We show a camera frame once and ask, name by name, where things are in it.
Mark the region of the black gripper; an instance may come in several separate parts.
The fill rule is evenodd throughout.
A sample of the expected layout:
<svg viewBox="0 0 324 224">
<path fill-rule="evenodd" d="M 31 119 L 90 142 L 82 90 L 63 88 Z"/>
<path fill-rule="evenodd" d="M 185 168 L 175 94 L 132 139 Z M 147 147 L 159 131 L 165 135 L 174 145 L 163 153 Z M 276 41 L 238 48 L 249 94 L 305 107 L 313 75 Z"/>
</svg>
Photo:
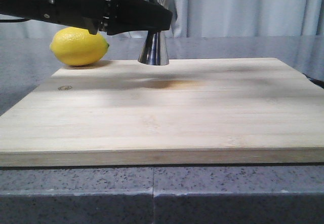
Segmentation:
<svg viewBox="0 0 324 224">
<path fill-rule="evenodd" d="M 36 20 L 101 31 L 108 0 L 1 0 L 1 14 L 13 21 Z"/>
</svg>

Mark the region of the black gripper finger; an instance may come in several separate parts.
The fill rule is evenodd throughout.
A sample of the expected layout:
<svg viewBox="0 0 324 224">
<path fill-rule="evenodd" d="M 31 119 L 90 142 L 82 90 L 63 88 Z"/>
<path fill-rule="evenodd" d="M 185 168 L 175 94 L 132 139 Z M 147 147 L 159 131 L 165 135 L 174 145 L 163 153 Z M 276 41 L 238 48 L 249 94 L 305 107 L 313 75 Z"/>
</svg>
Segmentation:
<svg viewBox="0 0 324 224">
<path fill-rule="evenodd" d="M 172 12 L 145 0 L 110 0 L 108 35 L 130 31 L 160 32 L 170 29 Z"/>
</svg>

